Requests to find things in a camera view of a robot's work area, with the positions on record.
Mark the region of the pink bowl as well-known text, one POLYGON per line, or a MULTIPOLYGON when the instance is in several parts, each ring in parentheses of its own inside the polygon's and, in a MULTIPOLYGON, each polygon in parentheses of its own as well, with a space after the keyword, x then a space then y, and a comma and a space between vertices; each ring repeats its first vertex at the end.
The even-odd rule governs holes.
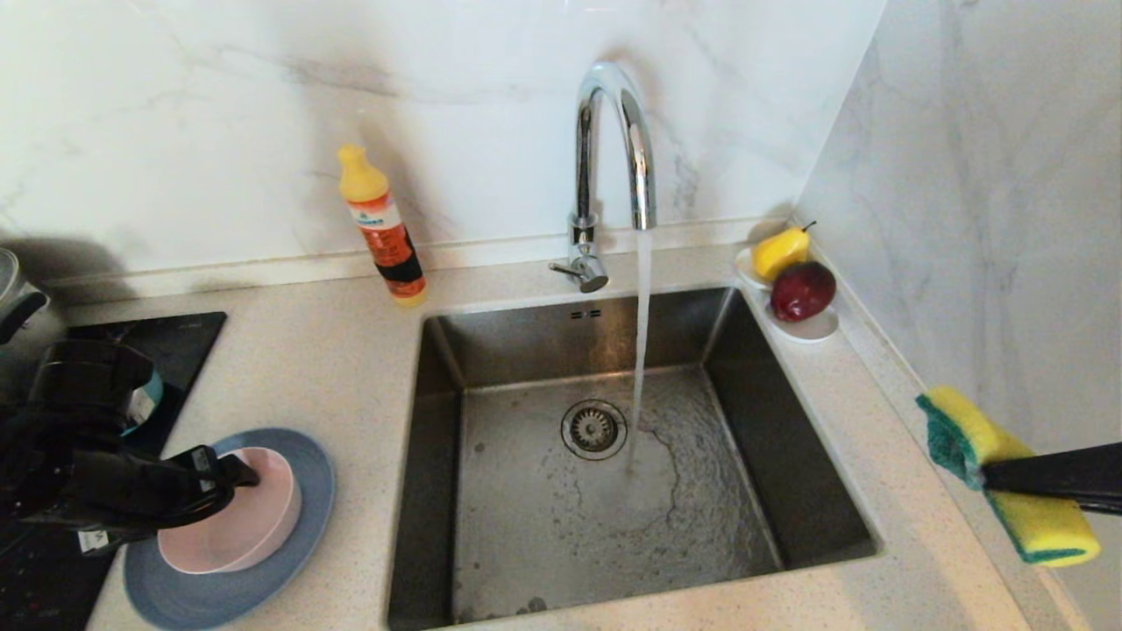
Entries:
POLYGON ((257 472, 256 486, 238 487, 232 503, 217 515, 158 534, 158 550, 174 570, 191 575, 243 571, 264 563, 292 534, 303 496, 289 461, 263 447, 233 449, 257 472))

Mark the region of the yellow green sponge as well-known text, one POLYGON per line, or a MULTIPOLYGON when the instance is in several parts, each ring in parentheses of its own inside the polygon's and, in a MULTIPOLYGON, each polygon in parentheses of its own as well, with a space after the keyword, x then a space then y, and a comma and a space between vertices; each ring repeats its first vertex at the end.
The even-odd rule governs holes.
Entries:
POLYGON ((985 488, 983 467, 1033 457, 1033 449, 951 386, 930 388, 916 403, 927 418, 930 459, 986 499, 1022 563, 1065 567, 1097 558, 1097 534, 1074 500, 985 488))

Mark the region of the teal bowl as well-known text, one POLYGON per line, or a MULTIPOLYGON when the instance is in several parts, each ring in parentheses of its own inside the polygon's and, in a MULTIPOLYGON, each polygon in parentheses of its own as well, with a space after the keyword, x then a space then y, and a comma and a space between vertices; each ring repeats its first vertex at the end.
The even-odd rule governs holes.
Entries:
POLYGON ((129 405, 125 411, 125 430, 121 431, 121 436, 134 435, 148 423, 163 399, 164 379, 160 377, 160 372, 153 369, 151 378, 131 392, 129 405))

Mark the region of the blue round plate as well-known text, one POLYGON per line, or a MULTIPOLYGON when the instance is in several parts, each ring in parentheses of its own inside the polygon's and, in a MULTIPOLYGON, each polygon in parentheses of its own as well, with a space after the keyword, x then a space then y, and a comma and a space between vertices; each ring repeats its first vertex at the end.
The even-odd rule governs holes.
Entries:
POLYGON ((191 575, 165 563, 158 536, 125 551, 125 592, 141 618, 164 631, 224 627, 284 589, 324 534, 335 494, 333 464, 318 440, 292 429, 265 428, 226 436, 217 455, 263 447, 280 452, 294 470, 303 502, 288 539, 264 563, 243 571, 191 575))

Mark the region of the orange dish soap bottle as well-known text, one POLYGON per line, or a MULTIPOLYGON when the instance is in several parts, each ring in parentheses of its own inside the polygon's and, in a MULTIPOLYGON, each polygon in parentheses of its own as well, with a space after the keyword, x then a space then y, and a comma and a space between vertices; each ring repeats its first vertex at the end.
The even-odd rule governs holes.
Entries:
POLYGON ((340 195, 392 299, 404 308, 424 304, 426 278, 408 227, 393 198, 389 179, 373 166, 361 146, 341 146, 337 159, 342 170, 340 195))

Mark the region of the chrome faucet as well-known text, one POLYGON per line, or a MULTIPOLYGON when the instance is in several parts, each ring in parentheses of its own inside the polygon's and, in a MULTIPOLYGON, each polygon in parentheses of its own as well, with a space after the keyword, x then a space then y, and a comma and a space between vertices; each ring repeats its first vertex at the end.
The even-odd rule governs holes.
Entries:
POLYGON ((568 263, 549 269, 572 281, 580 293, 598 292, 609 282, 596 243, 600 219, 594 213, 594 126, 608 104, 620 124, 629 191, 629 222, 634 230, 657 227, 656 161, 649 113, 638 86, 617 61, 597 61, 579 85, 574 132, 574 208, 568 225, 568 263))

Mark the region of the stainless steel sink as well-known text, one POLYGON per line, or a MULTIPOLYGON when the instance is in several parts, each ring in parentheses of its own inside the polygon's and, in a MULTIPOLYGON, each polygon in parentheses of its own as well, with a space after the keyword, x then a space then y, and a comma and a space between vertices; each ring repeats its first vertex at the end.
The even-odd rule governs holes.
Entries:
POLYGON ((583 460, 586 399, 632 426, 637 299, 429 316, 388 623, 423 631, 849 563, 877 537, 741 291, 650 298, 643 435, 583 460))

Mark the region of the metal sink drain strainer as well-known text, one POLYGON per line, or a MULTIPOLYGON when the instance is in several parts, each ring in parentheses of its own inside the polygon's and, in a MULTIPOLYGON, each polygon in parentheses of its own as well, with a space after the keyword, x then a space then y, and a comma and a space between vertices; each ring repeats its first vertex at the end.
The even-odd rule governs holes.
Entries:
POLYGON ((574 456, 588 461, 603 461, 625 446, 628 420, 610 402, 586 399, 565 411, 560 435, 565 448, 574 456))

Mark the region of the black induction cooktop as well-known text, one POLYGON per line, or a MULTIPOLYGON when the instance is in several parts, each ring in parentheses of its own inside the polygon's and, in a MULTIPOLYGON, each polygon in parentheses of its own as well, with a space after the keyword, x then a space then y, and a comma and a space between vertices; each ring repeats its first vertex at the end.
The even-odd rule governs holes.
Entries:
MULTIPOLYGON (((68 328, 68 338, 129 346, 151 359, 163 379, 158 404, 125 436, 127 446, 163 451, 226 320, 224 312, 209 312, 68 328)), ((0 631, 84 631, 123 554, 86 557, 77 534, 64 528, 0 521, 0 631)))

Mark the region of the steel cooking pot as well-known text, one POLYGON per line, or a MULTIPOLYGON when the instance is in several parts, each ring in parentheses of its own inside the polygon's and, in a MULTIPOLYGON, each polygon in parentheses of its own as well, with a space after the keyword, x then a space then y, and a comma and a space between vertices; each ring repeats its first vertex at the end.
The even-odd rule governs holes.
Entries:
POLYGON ((15 252, 0 247, 0 405, 22 401, 43 355, 66 336, 59 303, 25 275, 15 252))

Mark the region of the white fruit dish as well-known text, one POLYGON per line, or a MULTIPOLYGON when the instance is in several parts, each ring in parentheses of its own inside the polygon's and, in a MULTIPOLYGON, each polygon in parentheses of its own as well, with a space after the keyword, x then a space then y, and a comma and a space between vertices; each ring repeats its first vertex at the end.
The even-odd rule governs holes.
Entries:
POLYGON ((839 328, 839 316, 834 305, 828 305, 826 310, 813 318, 789 323, 774 316, 770 307, 770 291, 772 287, 763 280, 753 264, 753 248, 747 247, 737 253, 734 259, 734 267, 742 282, 749 287, 749 294, 758 299, 763 305, 764 316, 769 324, 780 333, 781 337, 799 344, 817 344, 829 339, 839 328))

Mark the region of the red apple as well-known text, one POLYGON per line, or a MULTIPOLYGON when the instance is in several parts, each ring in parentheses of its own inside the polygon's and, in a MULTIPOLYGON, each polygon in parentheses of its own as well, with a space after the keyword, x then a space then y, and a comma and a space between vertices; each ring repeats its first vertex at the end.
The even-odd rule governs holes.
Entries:
POLYGON ((837 280, 819 262, 789 266, 770 289, 770 311, 780 321, 800 323, 822 313, 836 296, 837 280))

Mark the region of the yellow pear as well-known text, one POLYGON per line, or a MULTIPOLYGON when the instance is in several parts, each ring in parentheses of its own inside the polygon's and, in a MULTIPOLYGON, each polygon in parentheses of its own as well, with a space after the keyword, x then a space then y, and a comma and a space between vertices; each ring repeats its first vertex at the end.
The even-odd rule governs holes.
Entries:
POLYGON ((816 223, 788 228, 757 244, 753 248, 752 265, 758 277, 772 283, 789 266, 806 262, 811 244, 809 229, 816 223))

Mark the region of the running water stream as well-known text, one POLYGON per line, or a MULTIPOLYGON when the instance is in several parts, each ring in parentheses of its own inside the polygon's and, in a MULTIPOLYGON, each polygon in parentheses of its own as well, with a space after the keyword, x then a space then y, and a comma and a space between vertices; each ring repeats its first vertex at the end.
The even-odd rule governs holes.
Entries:
POLYGON ((637 254, 637 309, 635 336, 635 371, 629 420, 628 459, 625 474, 635 475, 635 456, 643 435, 643 388, 646 356, 649 356, 650 284, 653 267, 653 231, 640 230, 635 235, 637 254))

